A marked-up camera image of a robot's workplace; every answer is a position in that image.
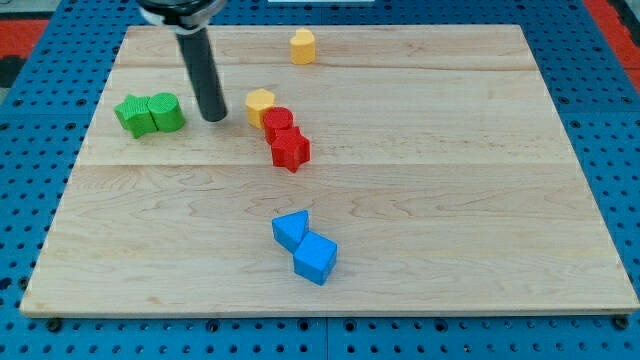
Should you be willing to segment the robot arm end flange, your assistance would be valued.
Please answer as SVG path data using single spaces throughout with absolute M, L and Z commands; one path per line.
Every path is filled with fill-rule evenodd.
M 206 27 L 227 0 L 137 0 L 137 4 L 150 24 L 190 35 Z

